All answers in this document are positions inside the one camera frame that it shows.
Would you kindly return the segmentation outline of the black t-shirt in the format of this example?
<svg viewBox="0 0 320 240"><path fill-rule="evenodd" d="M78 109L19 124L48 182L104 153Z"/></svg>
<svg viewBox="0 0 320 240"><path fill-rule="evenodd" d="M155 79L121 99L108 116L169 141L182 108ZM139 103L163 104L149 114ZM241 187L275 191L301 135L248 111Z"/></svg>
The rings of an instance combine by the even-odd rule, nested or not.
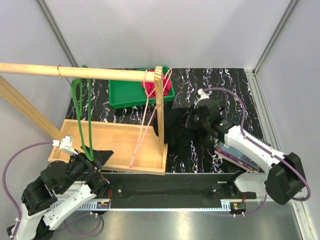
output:
<svg viewBox="0 0 320 240"><path fill-rule="evenodd" d="M191 145L191 141L203 141L209 134L203 129L186 127L189 113L188 107L171 108L164 106L164 143L175 150L183 150Z"/></svg>

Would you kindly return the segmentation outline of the pink red t-shirt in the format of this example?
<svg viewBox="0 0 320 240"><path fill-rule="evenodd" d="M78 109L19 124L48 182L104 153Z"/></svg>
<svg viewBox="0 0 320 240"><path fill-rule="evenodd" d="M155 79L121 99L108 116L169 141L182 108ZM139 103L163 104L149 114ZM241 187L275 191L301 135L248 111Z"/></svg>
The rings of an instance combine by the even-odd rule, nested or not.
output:
<svg viewBox="0 0 320 240"><path fill-rule="evenodd" d="M169 95L172 89L172 81L170 80L172 76L172 68L170 68L167 73L163 76L163 96L166 97ZM141 86L144 90L144 93L147 98L156 97L156 86L155 83L143 81Z"/></svg>

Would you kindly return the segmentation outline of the green plastic hanger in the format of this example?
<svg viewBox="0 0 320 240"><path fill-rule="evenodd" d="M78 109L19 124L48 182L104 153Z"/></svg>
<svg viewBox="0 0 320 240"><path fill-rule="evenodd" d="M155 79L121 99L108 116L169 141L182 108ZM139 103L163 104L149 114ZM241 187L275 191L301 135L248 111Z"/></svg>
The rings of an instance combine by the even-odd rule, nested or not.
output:
<svg viewBox="0 0 320 240"><path fill-rule="evenodd" d="M87 108L88 108L88 116L87 116L87 121L88 121L88 140L89 140L89 150L87 150L87 147L85 145L85 138L84 138L84 133L83 133L83 128L82 128L82 123L81 123L81 117L83 116L83 80L81 78L75 78L70 82L67 77L65 77L67 82L70 85L70 90L71 90L71 99L73 102L73 106L75 108L75 113L76 113L76 119L77 119L77 124L78 124L78 131L80 135L80 140L81 140L81 146L84 151L85 156L87 159L92 162L94 160L94 150L93 150L93 141L92 141L92 117L91 117L91 110L92 110L92 101L91 101L91 79L86 79L87 80L87 90L88 90L88 95L87 95Z"/></svg>

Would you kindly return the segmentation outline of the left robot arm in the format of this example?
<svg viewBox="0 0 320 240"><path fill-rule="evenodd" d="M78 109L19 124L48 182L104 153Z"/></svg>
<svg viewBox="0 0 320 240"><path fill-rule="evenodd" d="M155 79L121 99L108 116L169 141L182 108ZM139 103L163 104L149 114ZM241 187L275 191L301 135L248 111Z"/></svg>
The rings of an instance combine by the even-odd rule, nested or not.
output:
<svg viewBox="0 0 320 240"><path fill-rule="evenodd" d="M95 198L110 197L110 183L100 169L113 154L112 150L95 150L90 161L83 152L76 150L67 162L51 162L24 189L15 225L6 230L9 238L48 240L83 204Z"/></svg>

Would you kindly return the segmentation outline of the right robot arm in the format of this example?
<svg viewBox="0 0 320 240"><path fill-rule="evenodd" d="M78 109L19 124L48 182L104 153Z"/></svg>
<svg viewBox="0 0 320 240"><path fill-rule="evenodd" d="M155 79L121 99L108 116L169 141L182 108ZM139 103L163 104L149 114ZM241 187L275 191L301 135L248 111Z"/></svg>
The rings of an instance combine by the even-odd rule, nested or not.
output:
<svg viewBox="0 0 320 240"><path fill-rule="evenodd" d="M205 130L225 146L246 155L262 169L262 173L238 175L227 185L230 197L236 199L246 192L260 193L285 205L290 200L297 200L296 195L306 188L307 195L300 201L310 198L311 191L300 157L293 152L284 154L273 149L246 132L241 125L222 117L217 102L208 98L193 104L188 110L185 126Z"/></svg>

